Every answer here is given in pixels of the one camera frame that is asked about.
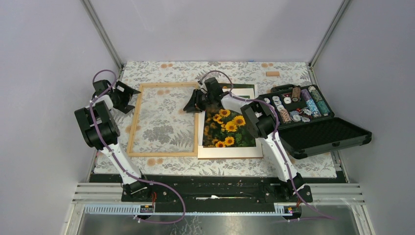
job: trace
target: yellow flower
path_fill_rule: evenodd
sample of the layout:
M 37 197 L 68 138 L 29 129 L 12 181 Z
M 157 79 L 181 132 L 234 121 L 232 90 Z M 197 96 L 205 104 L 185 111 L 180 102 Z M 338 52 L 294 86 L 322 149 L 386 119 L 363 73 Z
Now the yellow flower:
M 217 123 L 219 123 L 219 124 L 223 124 L 222 117 L 219 117 L 219 118 L 216 120 L 216 122 L 217 122 Z
M 225 128 L 229 132 L 235 132 L 238 129 L 233 121 L 226 123 Z
M 224 147 L 226 147 L 225 142 L 223 142 L 223 141 L 218 141 L 218 143 L 216 143 L 215 146 L 217 148 L 224 148 Z
M 234 117 L 232 121 L 238 126 L 244 126 L 246 124 L 245 119 L 242 115 Z
M 234 143 L 235 143 L 235 139 L 232 136 L 228 136 L 225 138 L 226 146 L 231 146 Z
M 231 114 L 231 112 L 227 109 L 221 109 L 219 111 L 219 115 L 226 118 L 227 116 L 229 116 Z
M 218 119 L 222 119 L 222 117 L 219 114 L 215 114 L 215 116 L 213 116 L 213 120 L 218 121 Z

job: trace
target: grey floral leaf pattern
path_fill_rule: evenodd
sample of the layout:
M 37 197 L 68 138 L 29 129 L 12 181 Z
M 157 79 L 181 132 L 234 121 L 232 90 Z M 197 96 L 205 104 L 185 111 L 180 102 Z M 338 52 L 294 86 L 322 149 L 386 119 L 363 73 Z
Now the grey floral leaf pattern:
M 169 134 L 173 133 L 173 127 L 168 125 L 156 126 L 152 130 L 145 130 L 143 137 L 149 141 L 167 143 L 170 140 Z
M 163 103 L 158 107 L 158 111 L 163 112 L 164 109 L 166 109 L 168 113 L 171 114 L 175 108 L 176 101 L 171 99 L 164 99 Z
M 193 141 L 194 141 L 193 133 L 191 133 L 190 131 L 187 131 L 187 133 L 186 133 L 186 132 L 181 130 L 170 141 L 170 144 L 174 144 L 174 145 L 180 146 L 180 147 L 183 147 L 183 146 L 187 147 L 187 146 L 191 146 Z
M 141 83 L 160 82 L 195 82 L 202 78 L 210 70 L 221 70 L 230 76 L 234 83 L 257 84 L 260 94 L 266 93 L 272 86 L 284 84 L 310 85 L 311 80 L 307 72 L 307 66 L 301 62 L 264 63 L 264 62 L 128 62 L 125 66 L 122 81 L 127 85 L 139 89 Z M 266 71 L 279 71 L 280 77 L 266 77 Z M 212 73 L 209 77 L 217 77 L 220 82 L 227 83 L 224 76 Z M 194 116 L 180 113 L 188 102 L 193 88 L 169 89 L 169 94 L 157 95 L 159 88 L 145 89 L 141 94 L 145 97 L 140 109 L 139 123 L 141 130 L 137 130 L 136 136 L 140 140 L 134 140 L 135 152 L 186 152 L 193 148 L 185 148 L 185 144 L 170 144 L 178 135 L 191 133 L 194 135 Z M 164 99 L 176 101 L 176 108 L 169 111 L 165 107 L 163 111 L 158 108 L 164 104 Z M 135 105 L 137 96 L 133 96 L 129 104 Z M 129 139 L 129 126 L 134 112 L 123 114 L 112 110 L 114 119 L 120 129 L 119 142 L 125 149 Z M 173 132 L 168 137 L 164 136 L 162 144 L 159 136 L 153 133 L 153 128 L 172 126 Z M 170 175 L 215 175 L 215 176 L 275 176 L 275 168 L 271 164 L 270 153 L 266 151 L 263 159 L 218 159 L 198 160 L 197 157 L 160 157 L 160 158 L 131 158 L 143 174 L 170 174 Z M 290 160 L 303 177 L 336 177 L 333 161 L 329 153 L 311 156 L 305 159 Z M 111 161 L 104 155 L 98 155 L 94 173 L 118 173 Z

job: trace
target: stack of poker chips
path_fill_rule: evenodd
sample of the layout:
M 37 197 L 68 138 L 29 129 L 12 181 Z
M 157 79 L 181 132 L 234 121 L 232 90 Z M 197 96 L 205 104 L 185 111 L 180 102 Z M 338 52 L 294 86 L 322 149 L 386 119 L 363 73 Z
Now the stack of poker chips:
M 314 86 L 310 86 L 308 88 L 311 96 L 313 97 L 313 99 L 316 101 L 317 103 L 317 107 L 319 108 L 320 112 L 324 115 L 327 116 L 330 114 L 330 110 L 328 109 L 327 105 L 325 104 L 322 96 L 320 95 L 319 91 L 316 90 L 316 88 Z
M 277 110 L 278 110 L 279 114 L 281 115 L 282 123 L 290 123 L 291 122 L 290 114 L 284 108 L 284 106 L 282 104 L 277 106 Z
M 314 103 L 313 98 L 311 98 L 310 93 L 307 89 L 301 90 L 302 98 L 305 100 L 305 103 L 307 104 L 308 109 L 311 111 L 311 116 L 314 118 L 321 117 L 321 113 L 319 109 L 316 106 L 316 103 Z
M 293 92 L 291 93 L 291 100 L 293 102 L 297 102 L 300 100 L 300 88 L 299 87 L 293 88 Z

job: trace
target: aluminum frame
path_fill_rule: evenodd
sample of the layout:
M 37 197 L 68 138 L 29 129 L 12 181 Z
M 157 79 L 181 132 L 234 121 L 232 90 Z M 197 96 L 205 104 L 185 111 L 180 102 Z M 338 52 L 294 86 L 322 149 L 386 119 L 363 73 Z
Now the aluminum frame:
M 95 26 L 96 31 L 99 34 L 99 37 L 102 39 L 102 42 L 104 43 L 105 47 L 108 50 L 108 53 L 110 54 L 111 58 L 113 59 L 115 65 L 118 67 L 118 70 L 121 70 L 123 67 L 123 62 L 118 55 L 114 45 L 112 44 L 107 32 L 104 29 L 104 26 L 102 25 L 101 21 L 99 20 L 98 15 L 95 12 L 95 9 L 91 3 L 90 0 L 81 0 L 82 5 L 85 8 L 85 11 L 87 12 L 88 16 L 91 19 L 91 22 Z
M 322 41 L 320 42 L 319 46 L 317 47 L 316 52 L 314 53 L 313 57 L 311 58 L 309 65 L 311 68 L 314 67 L 316 64 L 320 54 L 322 53 L 325 45 L 327 44 L 328 40 L 330 39 L 331 35 L 333 34 L 334 29 L 336 28 L 337 24 L 339 23 L 340 19 L 346 12 L 347 8 L 349 7 L 352 0 L 343 0 L 343 2 L 340 4 L 339 9 L 337 10 L 333 20 L 330 23 L 330 26 L 328 27 L 326 33 L 324 34 L 324 37 Z
M 362 235 L 374 235 L 369 214 L 359 184 L 307 184 L 311 188 L 315 206 L 348 205 Z M 150 205 L 151 202 L 121 202 L 122 188 L 120 183 L 79 183 L 72 200 L 72 212 L 68 222 L 66 235 L 76 235 L 85 213 L 125 214 L 125 210 L 139 205 Z M 281 208 L 292 203 L 274 203 L 276 212 L 272 213 L 187 213 L 187 215 L 254 215 L 282 216 Z M 180 215 L 181 213 L 159 213 L 164 215 Z

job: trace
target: cable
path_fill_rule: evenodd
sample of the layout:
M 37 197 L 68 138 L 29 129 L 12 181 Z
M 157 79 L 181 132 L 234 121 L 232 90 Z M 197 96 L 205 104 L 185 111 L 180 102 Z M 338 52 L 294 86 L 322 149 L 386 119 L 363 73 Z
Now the cable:
M 326 214 L 324 214 L 324 213 L 322 213 L 322 212 L 320 212 L 318 209 L 316 209 L 315 207 L 313 207 L 313 206 L 311 206 L 310 204 L 308 204 L 302 197 L 301 197 L 301 195 L 299 194 L 299 192 L 297 191 L 297 188 L 296 188 L 296 186 L 295 186 L 295 184 L 294 184 L 294 180 L 293 180 L 293 175 L 292 175 L 292 173 L 291 173 L 291 170 L 290 170 L 290 168 L 288 167 L 288 160 L 286 159 L 286 157 L 284 156 L 284 153 L 283 153 L 283 151 L 281 150 L 281 148 L 280 148 L 280 146 L 278 145 L 278 143 L 277 143 L 277 140 L 276 140 L 276 138 L 275 138 L 275 135 L 276 135 L 276 133 L 278 133 L 278 125 L 279 125 L 279 121 L 278 121 L 278 115 L 277 115 L 277 112 L 275 111 L 275 109 L 273 108 L 273 106 L 272 105 L 270 105 L 270 104 L 268 104 L 268 103 L 266 103 L 265 101 L 263 101 L 263 100 L 259 100 L 259 99 L 244 99 L 244 98 L 242 98 L 242 97 L 239 97 L 239 96 L 236 96 L 236 95 L 234 95 L 233 93 L 232 93 L 232 89 L 233 89 L 233 83 L 232 83 L 232 81 L 231 81 L 231 79 L 224 73 L 224 72 L 222 72 L 222 71 L 218 71 L 218 70 L 212 70 L 212 71 L 209 71 L 209 72 L 207 72 L 202 78 L 201 78 L 201 80 L 200 81 L 202 81 L 209 73 L 211 73 L 211 72 L 218 72 L 218 73 L 221 73 L 221 74 L 223 74 L 228 80 L 229 80 L 229 83 L 231 84 L 231 89 L 229 90 L 229 95 L 232 97 L 232 98 L 234 98 L 234 99 L 237 99 L 237 100 L 240 100 L 240 101 L 245 101 L 245 102 L 259 102 L 259 103 L 262 103 L 262 104 L 265 104 L 267 107 L 269 107 L 270 108 L 270 110 L 271 110 L 271 112 L 274 114 L 274 116 L 275 116 L 275 118 L 276 118 L 276 125 L 275 125 L 275 129 L 274 129 L 274 131 L 273 131 L 273 141 L 274 141 L 274 143 L 275 143 L 275 145 L 277 146 L 277 148 L 278 148 L 278 151 L 279 151 L 279 153 L 281 154 L 281 156 L 282 156 L 282 158 L 284 159 L 284 164 L 287 166 L 287 170 L 288 170 L 288 175 L 289 175 L 289 177 L 290 177 L 290 180 L 291 180 L 291 185 L 293 186 L 293 190 L 294 190 L 294 192 L 297 194 L 297 197 L 307 206 L 307 207 L 309 207 L 311 210 L 313 210 L 314 212 L 316 212 L 316 213 L 318 213 L 318 214 L 320 214 L 320 215 L 322 215 L 322 216 L 324 216 L 324 218 L 327 218 L 327 219 L 333 219 L 333 220 L 337 220 L 337 218 L 335 218 L 335 217 L 332 217 L 332 216 L 330 216 L 330 215 L 326 215 Z
M 129 172 L 127 172 L 123 167 L 122 167 L 122 165 L 119 163 L 119 161 L 118 161 L 118 159 L 117 159 L 117 157 L 115 156 L 115 153 L 114 153 L 114 151 L 107 145 L 107 143 L 105 143 L 105 141 L 104 141 L 104 138 L 102 137 L 102 134 L 101 134 L 101 132 L 99 131 L 99 128 L 98 128 L 98 124 L 97 124 L 97 122 L 96 122 L 96 118 L 95 118 L 95 114 L 93 113 L 93 110 L 92 110 L 92 106 L 93 106 L 93 104 L 99 99 L 99 98 L 101 98 L 103 95 L 105 95 L 105 93 L 107 93 L 112 87 L 114 87 L 114 85 L 115 85 L 115 83 L 116 83 L 116 74 L 115 74 L 115 72 L 113 72 L 113 71 L 111 71 L 111 70 L 101 70 L 101 71 L 99 71 L 99 72 L 97 72 L 96 74 L 95 74 L 95 76 L 93 77 L 93 79 L 92 79 L 92 83 L 94 83 L 94 81 L 95 81 L 95 78 L 98 76 L 98 74 L 100 74 L 100 73 L 102 73 L 102 72 L 111 72 L 113 75 L 114 75 L 114 81 L 111 83 L 111 85 L 110 85 L 110 87 L 108 87 L 103 93 L 101 93 L 99 96 L 95 96 L 95 98 L 93 98 L 91 101 L 90 101 L 90 113 L 91 113 L 91 118 L 92 118 L 92 122 L 93 122 L 93 125 L 94 125 L 94 127 L 95 127 L 95 130 L 96 130 L 96 133 L 97 133 L 97 135 L 98 135 L 98 137 L 99 137 L 99 140 L 101 141 L 101 143 L 108 149 L 108 151 L 111 153 L 111 155 L 112 155 L 112 157 L 114 158 L 114 160 L 115 160 L 115 162 L 117 163 L 117 165 L 118 165 L 118 167 L 122 170 L 122 172 L 123 173 L 125 173 L 126 175 L 128 175 L 128 176 L 130 176 L 131 178 L 133 178 L 133 179 L 135 179 L 135 180 L 137 180 L 137 181 L 140 181 L 140 182 L 143 182 L 143 183 L 148 183 L 148 184 L 155 184 L 155 185 L 161 185 L 161 186 L 164 186 L 164 187 L 166 187 L 166 188 L 168 188 L 168 189 L 170 189 L 173 193 L 175 193 L 178 197 L 179 197 L 179 199 L 180 199 L 180 201 L 181 201 L 181 203 L 182 203 L 182 205 L 183 205 L 183 214 L 182 214 L 182 216 L 180 217 L 180 218 L 178 218 L 178 219 L 176 219 L 176 220 L 173 220 L 173 221 L 167 221 L 167 222 L 164 222 L 164 221 L 149 221 L 149 220 L 141 220 L 141 219 L 138 219 L 138 221 L 140 222 L 140 221 L 144 221 L 144 222 L 146 222 L 146 223 L 152 223 L 152 224 L 173 224 L 173 223 L 176 223 L 176 222 L 179 222 L 179 221 L 181 221 L 183 218 L 184 218 L 184 215 L 186 214 L 186 206 L 184 205 L 184 200 L 183 200 L 183 198 L 180 196 L 180 194 L 176 191 L 176 190 L 174 190 L 172 187 L 170 187 L 169 185 L 166 185 L 166 184 L 163 184 L 163 183 L 160 183 L 160 182 L 156 182 L 156 181 L 148 181 L 148 180 L 143 180 L 143 179 L 140 179 L 140 178 L 138 178 L 138 177 L 136 177 L 136 176 L 134 176 L 134 175 L 132 175 L 132 174 L 130 174 Z

